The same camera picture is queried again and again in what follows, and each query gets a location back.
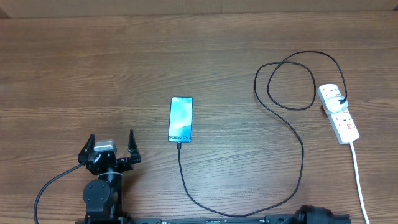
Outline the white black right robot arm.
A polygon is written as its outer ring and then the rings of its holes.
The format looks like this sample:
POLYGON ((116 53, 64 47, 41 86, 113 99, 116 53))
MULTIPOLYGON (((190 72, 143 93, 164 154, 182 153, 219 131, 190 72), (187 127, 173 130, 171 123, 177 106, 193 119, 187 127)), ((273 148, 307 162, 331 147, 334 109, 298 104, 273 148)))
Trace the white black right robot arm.
POLYGON ((312 205, 302 205, 294 214, 292 224, 332 224, 335 223, 331 210, 312 205))

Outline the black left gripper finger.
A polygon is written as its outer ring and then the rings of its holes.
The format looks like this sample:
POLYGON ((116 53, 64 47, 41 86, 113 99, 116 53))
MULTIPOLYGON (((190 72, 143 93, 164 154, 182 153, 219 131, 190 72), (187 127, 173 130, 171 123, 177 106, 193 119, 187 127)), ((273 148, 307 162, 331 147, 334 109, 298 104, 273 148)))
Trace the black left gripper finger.
POLYGON ((130 129, 130 132, 129 132, 129 141, 128 141, 127 150, 130 153, 131 164, 137 164, 137 163, 141 162, 141 155, 139 153, 139 150, 138 150, 138 147, 136 144, 133 129, 130 129))
POLYGON ((89 155, 93 152, 95 145, 95 135, 90 134, 86 144, 83 146, 82 150, 78 154, 78 163, 84 164, 88 161, 89 155))

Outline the blue Galaxy smartphone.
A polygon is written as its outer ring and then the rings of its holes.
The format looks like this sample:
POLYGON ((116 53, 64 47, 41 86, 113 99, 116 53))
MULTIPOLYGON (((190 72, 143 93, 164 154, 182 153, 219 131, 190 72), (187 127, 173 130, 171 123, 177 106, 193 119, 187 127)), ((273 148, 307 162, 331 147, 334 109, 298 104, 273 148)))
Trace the blue Galaxy smartphone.
POLYGON ((169 142, 191 142, 193 124, 193 98, 173 96, 170 102, 169 142))

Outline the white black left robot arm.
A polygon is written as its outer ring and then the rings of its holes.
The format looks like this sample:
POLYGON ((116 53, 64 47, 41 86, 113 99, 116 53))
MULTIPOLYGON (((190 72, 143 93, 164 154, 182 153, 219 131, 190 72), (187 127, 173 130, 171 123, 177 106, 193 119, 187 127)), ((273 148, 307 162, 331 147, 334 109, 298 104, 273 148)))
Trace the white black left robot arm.
POLYGON ((86 215, 83 223, 134 223, 130 214, 123 211, 123 173, 134 170, 141 162, 134 130, 129 131, 127 151, 129 157, 117 158, 114 140, 96 141, 91 134, 78 154, 78 165, 50 179, 39 191, 33 208, 34 223, 38 224, 38 205, 44 190, 59 178, 86 167, 98 178, 87 183, 83 189, 86 215))

